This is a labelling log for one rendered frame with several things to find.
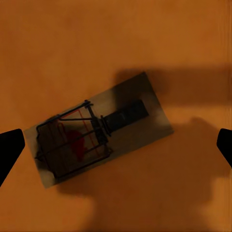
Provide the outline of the mousetrap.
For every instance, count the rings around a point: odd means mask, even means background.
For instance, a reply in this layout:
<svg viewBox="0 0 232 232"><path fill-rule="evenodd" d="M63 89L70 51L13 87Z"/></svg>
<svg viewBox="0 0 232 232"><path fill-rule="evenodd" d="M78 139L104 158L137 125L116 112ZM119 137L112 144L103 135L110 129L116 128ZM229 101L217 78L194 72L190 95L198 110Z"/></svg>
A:
<svg viewBox="0 0 232 232"><path fill-rule="evenodd" d="M143 72L23 134L48 189L173 132Z"/></svg>

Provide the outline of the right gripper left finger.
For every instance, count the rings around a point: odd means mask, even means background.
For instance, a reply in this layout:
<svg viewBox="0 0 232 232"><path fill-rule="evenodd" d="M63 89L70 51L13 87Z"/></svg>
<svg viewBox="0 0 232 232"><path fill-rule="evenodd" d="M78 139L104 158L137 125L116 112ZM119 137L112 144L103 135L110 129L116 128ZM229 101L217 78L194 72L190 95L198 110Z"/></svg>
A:
<svg viewBox="0 0 232 232"><path fill-rule="evenodd" d="M24 134L21 129L0 134L0 186L25 147Z"/></svg>

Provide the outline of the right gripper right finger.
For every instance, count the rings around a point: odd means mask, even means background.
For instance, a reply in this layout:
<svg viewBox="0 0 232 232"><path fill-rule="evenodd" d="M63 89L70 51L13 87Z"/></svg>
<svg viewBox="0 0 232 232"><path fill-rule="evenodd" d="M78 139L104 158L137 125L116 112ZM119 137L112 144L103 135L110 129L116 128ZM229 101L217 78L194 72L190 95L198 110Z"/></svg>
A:
<svg viewBox="0 0 232 232"><path fill-rule="evenodd" d="M222 128L217 138L217 147L232 167L232 130Z"/></svg>

